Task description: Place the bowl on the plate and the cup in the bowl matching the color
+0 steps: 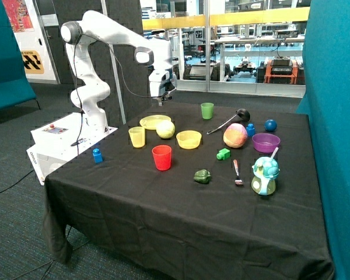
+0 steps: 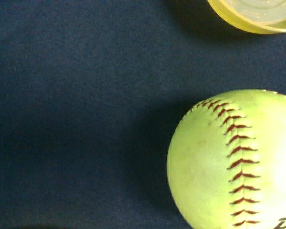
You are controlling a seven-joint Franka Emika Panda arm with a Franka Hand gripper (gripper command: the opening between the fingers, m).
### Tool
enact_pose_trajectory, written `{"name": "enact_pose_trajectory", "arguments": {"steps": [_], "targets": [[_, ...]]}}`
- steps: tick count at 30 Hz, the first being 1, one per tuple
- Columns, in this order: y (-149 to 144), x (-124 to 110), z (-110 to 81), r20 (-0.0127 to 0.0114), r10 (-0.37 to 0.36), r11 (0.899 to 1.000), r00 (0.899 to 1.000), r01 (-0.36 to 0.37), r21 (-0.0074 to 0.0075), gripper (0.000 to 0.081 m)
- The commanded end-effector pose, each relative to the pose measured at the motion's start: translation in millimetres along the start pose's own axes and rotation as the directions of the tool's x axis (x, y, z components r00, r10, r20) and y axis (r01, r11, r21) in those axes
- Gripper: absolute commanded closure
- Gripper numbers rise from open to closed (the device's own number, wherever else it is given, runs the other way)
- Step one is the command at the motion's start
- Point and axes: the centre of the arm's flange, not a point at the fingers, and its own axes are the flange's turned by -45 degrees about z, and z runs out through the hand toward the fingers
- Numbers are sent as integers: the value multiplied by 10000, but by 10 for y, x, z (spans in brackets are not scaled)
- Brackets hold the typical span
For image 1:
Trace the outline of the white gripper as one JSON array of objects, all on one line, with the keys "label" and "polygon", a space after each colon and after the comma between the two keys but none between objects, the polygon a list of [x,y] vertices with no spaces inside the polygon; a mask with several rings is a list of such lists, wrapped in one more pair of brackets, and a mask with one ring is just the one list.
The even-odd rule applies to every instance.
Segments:
[{"label": "white gripper", "polygon": [[[170,69],[154,69],[149,75],[149,90],[151,98],[163,99],[170,101],[170,95],[177,89],[177,76]],[[159,106],[163,105],[163,101],[158,101]]]}]

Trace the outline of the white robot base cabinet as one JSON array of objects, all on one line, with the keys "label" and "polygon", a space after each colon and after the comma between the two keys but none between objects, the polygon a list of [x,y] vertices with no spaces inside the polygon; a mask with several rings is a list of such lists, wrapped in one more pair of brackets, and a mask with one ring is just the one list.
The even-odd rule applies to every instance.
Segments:
[{"label": "white robot base cabinet", "polygon": [[71,113],[32,130],[34,145],[27,149],[27,155],[40,184],[50,173],[116,130],[109,126],[93,129],[81,113]]}]

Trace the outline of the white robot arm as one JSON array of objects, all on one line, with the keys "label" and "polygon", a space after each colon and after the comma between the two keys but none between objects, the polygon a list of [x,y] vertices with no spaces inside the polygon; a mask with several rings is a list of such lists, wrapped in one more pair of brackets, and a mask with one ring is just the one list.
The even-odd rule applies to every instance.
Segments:
[{"label": "white robot arm", "polygon": [[135,47],[136,62],[153,67],[149,75],[150,96],[159,103],[163,103],[177,88],[172,48],[167,39],[145,38],[93,10],[85,12],[80,21],[64,23],[61,26],[61,36],[72,71],[84,82],[84,86],[75,89],[71,96],[74,105],[83,110],[86,117],[84,127],[90,131],[108,131],[106,113],[97,104],[110,95],[110,87],[98,77],[88,52],[88,46],[96,41]]}]

